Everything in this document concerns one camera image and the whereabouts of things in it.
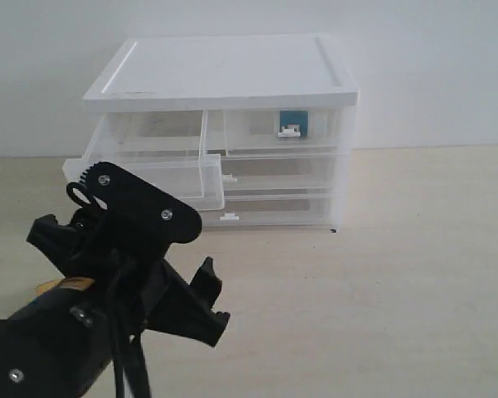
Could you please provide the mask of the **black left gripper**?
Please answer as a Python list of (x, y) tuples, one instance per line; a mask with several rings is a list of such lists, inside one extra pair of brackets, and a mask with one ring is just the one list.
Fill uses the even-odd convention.
[(52, 214), (37, 218), (27, 242), (60, 271), (61, 287), (92, 294), (82, 311), (105, 307), (134, 337), (151, 330), (214, 347), (231, 315), (213, 309), (222, 281), (212, 258), (203, 261), (190, 282), (165, 258), (169, 246), (195, 240), (201, 227), (199, 218), (175, 226), (112, 211), (92, 216), (80, 209), (67, 225)]

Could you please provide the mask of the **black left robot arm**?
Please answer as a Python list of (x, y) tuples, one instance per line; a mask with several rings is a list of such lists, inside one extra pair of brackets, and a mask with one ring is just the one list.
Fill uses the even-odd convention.
[(148, 397), (143, 332), (217, 345), (230, 315), (213, 310), (222, 282), (212, 259), (186, 281), (165, 258), (201, 230), (192, 210), (168, 221), (84, 210), (67, 225), (34, 220), (27, 240), (62, 279), (0, 319), (0, 397), (81, 397), (108, 365), (118, 388)]

